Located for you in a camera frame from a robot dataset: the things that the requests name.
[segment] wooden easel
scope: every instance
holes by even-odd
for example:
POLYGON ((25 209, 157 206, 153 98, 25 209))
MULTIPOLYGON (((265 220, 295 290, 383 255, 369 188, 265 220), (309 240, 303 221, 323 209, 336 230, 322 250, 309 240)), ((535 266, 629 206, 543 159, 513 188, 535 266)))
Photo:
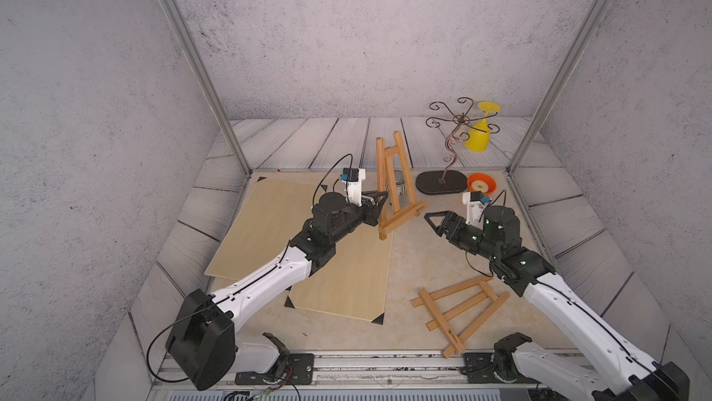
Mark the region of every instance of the wooden easel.
POLYGON ((378 237, 385 240, 388 233, 403 225, 408 219, 414 216, 420 216, 420 212, 428 207, 428 202, 424 200, 418 201, 415 196, 415 187, 413 185, 413 176, 410 173, 410 165, 408 164, 408 153, 405 150, 403 143, 403 135, 396 130, 393 133, 393 139, 396 140, 395 146, 386 147, 386 141, 379 137, 376 139, 376 172, 378 175, 378 191, 386 191, 386 180, 388 180, 388 188, 390 189, 391 205, 393 206, 393 216, 387 217, 386 210, 381 212, 381 218, 378 221, 378 237), (408 192, 410 205, 400 208, 398 191, 396 188, 396 174, 393 169, 393 156, 397 154, 401 160, 401 169, 403 170, 403 178, 405 179, 405 189, 408 192))
POLYGON ((487 319, 489 319, 489 317, 491 317, 495 313, 495 311, 497 311, 497 309, 500 308, 502 304, 507 301, 507 299, 509 299, 509 293, 504 293, 501 296, 497 296, 497 293, 495 293, 492 287, 487 284, 487 281, 490 280, 492 280, 491 277, 480 276, 474 279, 469 279, 467 281, 460 282, 459 284, 451 285, 447 288, 438 291, 434 291, 433 293, 428 293, 425 289, 420 289, 420 291, 418 291, 418 295, 420 295, 420 297, 412 299, 410 301, 411 304, 413 304, 413 307, 418 307, 424 304, 432 315, 432 317, 434 318, 432 321, 426 324, 428 330, 432 331, 440 327, 442 332, 448 338, 448 341, 450 341, 450 345, 448 346, 448 348, 443 351, 443 356, 445 356, 445 358, 450 358, 455 352, 465 352, 466 349, 464 342, 467 341, 467 339, 472 336, 475 331, 477 331, 477 329, 480 328, 482 324, 484 324, 485 321, 487 321, 487 319), (459 304, 457 307, 446 311, 445 313, 442 313, 440 311, 440 308, 438 308, 438 306, 435 304, 435 299, 440 299, 445 296, 449 296, 453 293, 457 293, 458 291, 465 290, 476 285, 479 285, 480 288, 482 288, 482 292, 477 293, 475 296, 471 297, 462 304, 459 304), (472 324, 465 328, 465 331, 463 331, 460 335, 455 334, 448 321, 456 317, 463 311, 467 310, 468 308, 479 304, 485 299, 491 299, 492 304, 487 307, 485 311, 479 317, 477 317, 472 324))

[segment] gray wall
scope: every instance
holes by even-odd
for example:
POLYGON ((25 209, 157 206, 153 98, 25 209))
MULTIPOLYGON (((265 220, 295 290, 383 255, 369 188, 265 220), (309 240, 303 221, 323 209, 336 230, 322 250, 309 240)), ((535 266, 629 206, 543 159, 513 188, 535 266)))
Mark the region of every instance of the gray wall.
POLYGON ((217 125, 158 0, 0 10, 0 398, 77 400, 217 125))
POLYGON ((543 130, 708 374, 710 4, 614 0, 543 130))
POLYGON ((177 0, 231 119, 534 112, 591 0, 177 0))

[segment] gray wooden plank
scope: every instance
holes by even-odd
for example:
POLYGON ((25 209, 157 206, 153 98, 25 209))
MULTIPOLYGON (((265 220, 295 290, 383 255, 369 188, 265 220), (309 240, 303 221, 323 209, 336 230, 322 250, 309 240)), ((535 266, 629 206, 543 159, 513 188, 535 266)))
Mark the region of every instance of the gray wooden plank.
POLYGON ((690 378, 690 401, 708 401, 712 394, 712 382, 692 356, 689 348, 682 341, 675 328, 670 329, 667 344, 663 351, 662 363, 672 361, 690 378))
POLYGON ((598 314, 633 272, 608 231, 558 256, 556 261, 566 283, 598 314))
POLYGON ((518 168, 514 178, 529 205, 538 205, 582 194, 564 168, 518 168))
POLYGON ((178 220, 222 240, 230 228, 239 193, 191 188, 178 220))
MULTIPOLYGON (((427 126, 425 117, 409 117, 402 119, 402 122, 413 160, 412 167, 438 169, 450 164, 445 161, 450 152, 445 149, 445 138, 438 128, 427 126)), ((458 161, 455 166, 463 165, 458 161)))
MULTIPOLYGON (((527 129, 529 127, 529 122, 531 121, 531 117, 526 116, 522 117, 522 120, 524 120, 524 129, 527 129)), ((541 135, 541 132, 537 131, 536 137, 534 137, 534 141, 538 143, 546 143, 546 139, 544 139, 544 136, 541 135)))
POLYGON ((156 261, 183 292, 205 289, 204 274, 220 243, 195 229, 176 222, 156 261))
POLYGON ((282 146, 306 119, 275 120, 241 143, 242 152, 252 168, 262 165, 274 151, 282 146))
POLYGON ((259 169, 306 169, 324 145, 337 119, 308 119, 259 169))
POLYGON ((521 117, 494 117, 488 122, 499 126, 499 132, 490 136, 490 143, 499 148, 508 158, 514 156, 529 124, 521 117))
POLYGON ((561 162, 546 143, 532 143, 520 166, 558 167, 561 162))
POLYGON ((368 119, 339 119, 321 147, 310 169, 328 170, 344 155, 354 156, 354 165, 361 162, 363 144, 366 141, 368 119))
POLYGON ((95 398, 88 399, 96 401, 145 400, 151 390, 152 380, 128 314, 96 370, 94 384, 95 398))
POLYGON ((636 274, 602 317, 637 348, 662 359, 670 323, 636 274))
MULTIPOLYGON (((376 139, 382 137, 386 140, 386 147, 396 144, 393 139, 393 132, 399 130, 403 132, 403 125, 400 119, 390 118, 373 118, 368 119, 368 133, 366 134, 366 149, 363 152, 363 161, 361 168, 376 169, 376 139)), ((396 169, 400 168, 400 159, 398 156, 393 157, 393 165, 396 169)))
MULTIPOLYGON (((160 266, 154 264, 131 307, 131 317, 144 355, 158 332, 176 320, 182 304, 183 295, 160 266)), ((149 362, 154 371, 160 367, 166 354, 165 343, 169 334, 170 329, 165 331, 151 347, 149 362)))
POLYGON ((198 173, 193 186, 214 190, 240 191, 245 173, 235 156, 208 158, 198 173))
MULTIPOLYGON (((239 143, 245 141, 245 139, 254 135, 258 130, 264 128, 270 124, 273 120, 270 119, 256 119, 256 120, 231 120, 232 130, 235 132, 235 136, 239 143)), ((225 140, 225 135, 221 130, 218 131, 218 135, 215 136, 215 141, 213 146, 210 148, 208 153, 208 158, 220 157, 220 156, 232 156, 232 151, 227 145, 225 140)))
MULTIPOLYGON (((455 129, 455 126, 456 124, 453 121, 441 121, 440 130, 442 131, 443 136, 448 137, 450 132, 455 129)), ((470 129, 467 126, 463 126, 457 135, 468 133, 469 130, 470 129)), ((481 153, 476 153, 467 149, 464 142, 456 143, 453 148, 455 152, 457 152, 457 155, 465 168, 503 169, 509 164, 509 158, 507 158, 507 156, 505 156, 504 153, 492 143, 488 143, 485 151, 481 153)))
POLYGON ((545 203, 530 211, 551 254, 559 254, 604 227, 583 197, 545 203))

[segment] mounting plate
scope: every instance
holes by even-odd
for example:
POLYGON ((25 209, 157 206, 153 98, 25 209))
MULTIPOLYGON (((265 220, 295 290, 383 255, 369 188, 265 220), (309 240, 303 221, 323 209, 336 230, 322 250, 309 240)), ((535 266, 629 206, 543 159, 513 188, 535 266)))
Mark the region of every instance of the mounting plate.
POLYGON ((427 195, 457 194, 467 189, 467 176, 459 171, 445 173, 445 183, 440 183, 442 171, 426 171, 418 174, 415 188, 427 195))
MULTIPOLYGON (((287 366, 292 368, 292 376, 289 379, 294 385, 309 385, 314 373, 314 354, 312 353, 290 353, 287 366)), ((242 372, 235 374, 236 385, 274 385, 272 380, 265 381, 263 373, 242 372)))
MULTIPOLYGON (((471 373, 465 375, 467 377, 467 382, 470 384, 497 384, 502 382, 494 376, 492 353, 465 352, 462 354, 462 358, 465 361, 464 369, 473 369, 471 373)), ((512 384, 536 384, 537 382, 537 380, 520 376, 516 380, 512 381, 512 384)))

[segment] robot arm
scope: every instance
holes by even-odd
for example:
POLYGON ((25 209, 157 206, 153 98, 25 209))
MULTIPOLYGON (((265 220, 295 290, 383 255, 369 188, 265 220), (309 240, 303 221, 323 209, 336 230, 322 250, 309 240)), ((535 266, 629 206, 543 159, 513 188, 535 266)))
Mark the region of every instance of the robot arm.
POLYGON ((489 259, 490 270, 539 308, 598 371, 591 372, 545 352, 523 334, 495 344, 496 373, 503 381, 534 378, 572 400, 686 400, 689 379, 674 363, 665 366, 629 343, 581 301, 539 254, 522 246, 511 208, 488 206, 483 229, 452 211, 425 214, 438 236, 489 259), (442 217, 440 225, 432 218, 442 217))
POLYGON ((235 332, 260 308, 290 286, 321 269, 336 253, 336 243, 360 224, 378 225, 387 192, 361 192, 362 168, 344 168, 347 197, 327 192, 312 208, 313 218, 286 248, 242 280, 206 295, 186 297, 166 342, 166 350, 195 387, 205 390, 227 372, 282 375, 283 344, 272 335, 259 338, 235 332))

